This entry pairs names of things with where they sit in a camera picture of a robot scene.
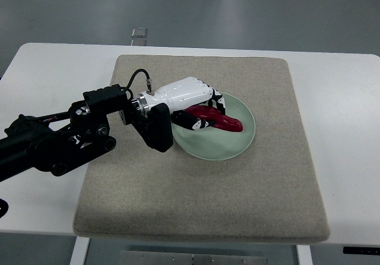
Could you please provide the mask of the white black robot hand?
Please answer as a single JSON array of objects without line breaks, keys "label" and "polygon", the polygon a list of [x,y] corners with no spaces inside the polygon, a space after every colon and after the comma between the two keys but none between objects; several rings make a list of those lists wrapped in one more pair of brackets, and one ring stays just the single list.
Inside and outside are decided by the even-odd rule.
[{"label": "white black robot hand", "polygon": [[223,95],[195,77],[187,77],[167,84],[157,89],[154,94],[142,92],[138,98],[147,111],[160,103],[166,104],[169,108],[171,121],[192,131],[210,127],[213,122],[187,113],[185,110],[189,107],[206,102],[215,103],[221,114],[226,113]]}]

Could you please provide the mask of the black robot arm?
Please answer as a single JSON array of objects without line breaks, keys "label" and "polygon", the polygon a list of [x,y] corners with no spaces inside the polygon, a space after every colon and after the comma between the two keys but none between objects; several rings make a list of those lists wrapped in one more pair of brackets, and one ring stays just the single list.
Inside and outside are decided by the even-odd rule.
[{"label": "black robot arm", "polygon": [[112,151],[107,116],[119,113],[148,147],[166,152],[173,146],[169,107],[160,103],[145,111],[133,98],[131,85],[118,84],[85,92],[68,111],[18,118],[1,139],[1,181],[30,168],[62,176]]}]

